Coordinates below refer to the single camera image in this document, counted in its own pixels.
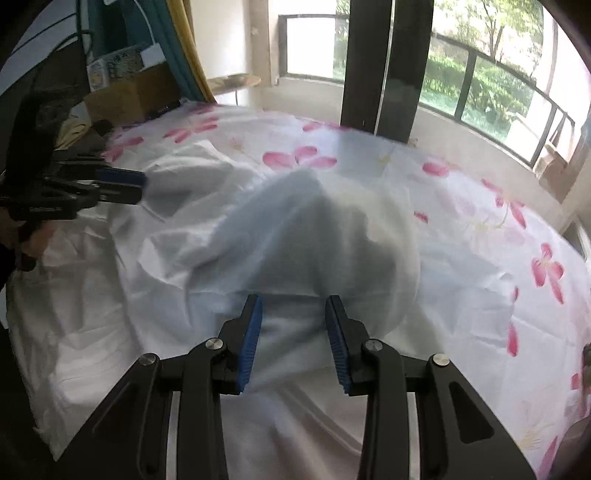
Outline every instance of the green shrub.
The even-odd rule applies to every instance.
[[[464,64],[450,57],[430,53],[423,90],[457,99],[465,70]],[[531,88],[509,72],[484,59],[477,59],[466,109],[471,111],[471,118],[486,119],[498,133],[495,136],[504,140],[511,127],[512,114],[526,116],[533,94]]]

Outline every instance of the human hand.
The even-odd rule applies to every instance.
[[[6,209],[0,208],[0,243],[6,248],[15,249],[18,243],[18,228],[22,224],[23,222],[12,220]],[[56,229],[54,222],[43,222],[27,241],[20,244],[20,251],[31,258],[40,258]]]

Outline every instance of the yellow curtain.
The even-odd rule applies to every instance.
[[[195,82],[202,91],[205,100],[216,103],[212,90],[207,84],[201,62],[199,62],[199,56],[197,55],[195,37],[193,35],[193,16],[191,14],[190,0],[166,0],[166,5],[168,6],[170,18],[178,35],[178,41],[195,77]]]

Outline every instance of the metal pivot screw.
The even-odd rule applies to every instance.
[[[433,363],[440,367],[446,367],[449,365],[449,358],[445,353],[436,353],[433,355]]]
[[[379,340],[371,339],[365,342],[365,348],[370,352],[379,352],[384,346]]]
[[[221,338],[210,338],[205,342],[205,348],[209,350],[219,350],[223,347],[223,340]]]
[[[147,367],[148,365],[152,365],[156,361],[156,355],[153,353],[145,353],[141,357],[139,357],[139,363],[143,366]]]

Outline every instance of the glass pane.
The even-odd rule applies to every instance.
[[[453,115],[460,97],[467,61],[467,50],[432,38],[420,101]]]
[[[288,18],[287,72],[345,80],[349,20]]]
[[[435,0],[433,31],[535,76],[544,14],[537,0]]]
[[[528,162],[551,104],[512,73],[478,58],[462,120],[505,144]]]

